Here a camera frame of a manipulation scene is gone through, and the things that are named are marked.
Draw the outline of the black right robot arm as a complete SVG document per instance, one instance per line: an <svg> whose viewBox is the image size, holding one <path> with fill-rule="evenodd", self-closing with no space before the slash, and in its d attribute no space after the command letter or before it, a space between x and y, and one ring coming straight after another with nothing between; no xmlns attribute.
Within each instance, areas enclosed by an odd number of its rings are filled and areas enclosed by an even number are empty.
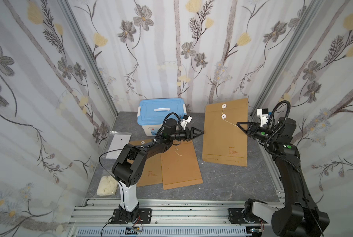
<svg viewBox="0 0 353 237"><path fill-rule="evenodd" d="M256 221L270 224L274 234L279 237L322 237L330 219L326 212L319 210L306 184L301 169L301 155L292 144L297 124L288 117L290 110L290 102L283 100L274 107L266 124L236 124L248 137L258 140L271 155L285 192L285 204L280 209L260 200L248 199L242 218L251 224Z"/></svg>

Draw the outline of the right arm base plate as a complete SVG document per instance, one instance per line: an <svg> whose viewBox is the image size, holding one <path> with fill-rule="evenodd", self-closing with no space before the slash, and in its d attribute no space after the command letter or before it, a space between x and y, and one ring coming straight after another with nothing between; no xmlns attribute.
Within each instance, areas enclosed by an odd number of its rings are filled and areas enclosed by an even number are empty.
<svg viewBox="0 0 353 237"><path fill-rule="evenodd" d="M243 216L243 210L244 208L228 209L228 220L231 224L265 224L264 220L260 218L256 218L254 220L246 220Z"/></svg>

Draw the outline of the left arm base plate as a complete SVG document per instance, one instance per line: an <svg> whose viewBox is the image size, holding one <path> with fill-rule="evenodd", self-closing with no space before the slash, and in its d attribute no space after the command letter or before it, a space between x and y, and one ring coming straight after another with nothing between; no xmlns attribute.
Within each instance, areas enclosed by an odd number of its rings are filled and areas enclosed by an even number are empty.
<svg viewBox="0 0 353 237"><path fill-rule="evenodd" d="M115 209L112 217L108 220L110 224L150 224L152 219L151 208L140 208L131 214L123 209Z"/></svg>

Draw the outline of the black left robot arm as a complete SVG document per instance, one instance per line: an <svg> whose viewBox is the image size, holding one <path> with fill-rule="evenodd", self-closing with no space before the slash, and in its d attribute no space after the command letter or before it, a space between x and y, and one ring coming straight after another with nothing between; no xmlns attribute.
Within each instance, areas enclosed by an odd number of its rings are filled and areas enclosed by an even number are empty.
<svg viewBox="0 0 353 237"><path fill-rule="evenodd" d="M146 161L155 155L168 151L174 141L191 141L204 134L203 130L187 125L192 118L188 115L179 116L171 112L165 116L161 127L149 143L143 145L126 144L118 149L120 152L109 173L117 182L120 189L120 214L127 218L137 217L139 202L136 185L140 180Z"/></svg>

